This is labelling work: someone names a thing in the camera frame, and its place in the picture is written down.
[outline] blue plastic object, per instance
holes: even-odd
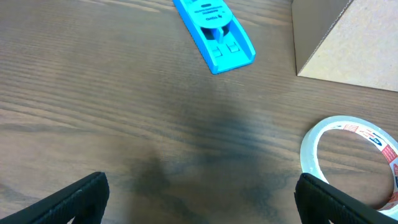
[[[222,0],[173,0],[213,74],[253,63],[256,51]]]

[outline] wooden table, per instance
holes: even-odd
[[[398,138],[398,93],[296,77],[289,0],[229,0],[254,64],[213,76],[171,0],[0,1],[0,217],[94,172],[103,223],[300,223],[304,134],[347,114]],[[382,154],[330,131],[329,181],[379,207]]]

